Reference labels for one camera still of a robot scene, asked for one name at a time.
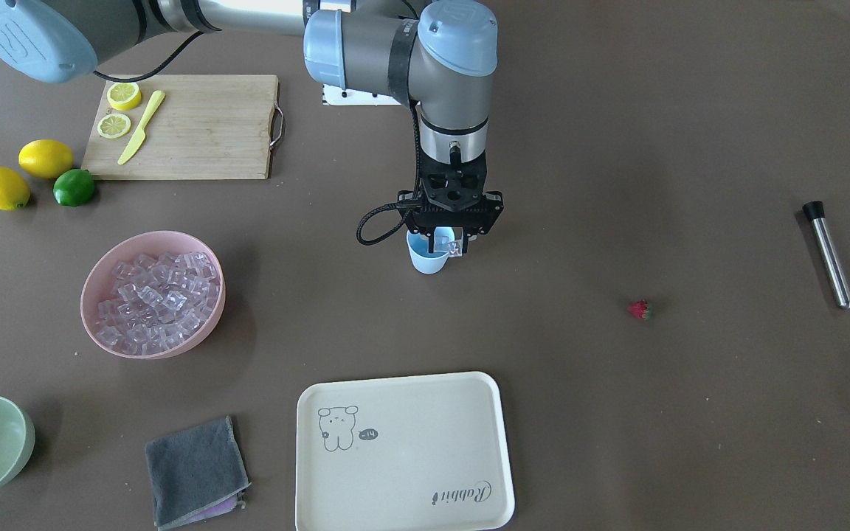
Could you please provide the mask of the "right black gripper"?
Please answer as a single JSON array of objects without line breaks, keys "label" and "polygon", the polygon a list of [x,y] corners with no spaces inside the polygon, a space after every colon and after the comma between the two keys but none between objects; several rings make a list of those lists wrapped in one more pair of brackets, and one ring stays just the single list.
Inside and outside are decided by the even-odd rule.
[{"label": "right black gripper", "polygon": [[443,164],[425,156],[416,177],[412,190],[398,192],[398,208],[409,215],[405,219],[409,231],[434,232],[434,254],[449,254],[452,242],[460,240],[465,255],[468,238],[490,232],[505,208],[502,192],[485,189],[485,156],[462,164]]}]

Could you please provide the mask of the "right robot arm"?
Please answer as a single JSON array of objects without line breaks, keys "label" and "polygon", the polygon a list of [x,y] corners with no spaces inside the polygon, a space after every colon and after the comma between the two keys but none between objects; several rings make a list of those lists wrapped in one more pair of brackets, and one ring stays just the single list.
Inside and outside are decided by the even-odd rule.
[{"label": "right robot arm", "polygon": [[498,67],[498,19],[479,1],[0,1],[0,60],[64,83],[159,35],[186,43],[224,32],[297,39],[318,83],[384,95],[412,114],[415,182],[382,206],[438,247],[486,235],[505,208],[485,188]]}]

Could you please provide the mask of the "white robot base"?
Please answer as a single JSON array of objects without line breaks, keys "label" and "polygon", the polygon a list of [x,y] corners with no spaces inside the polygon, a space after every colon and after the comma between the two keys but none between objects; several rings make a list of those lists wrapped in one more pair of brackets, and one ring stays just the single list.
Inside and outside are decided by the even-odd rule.
[{"label": "white robot base", "polygon": [[367,93],[367,91],[340,88],[334,85],[322,84],[322,103],[324,105],[403,105],[387,94]]}]

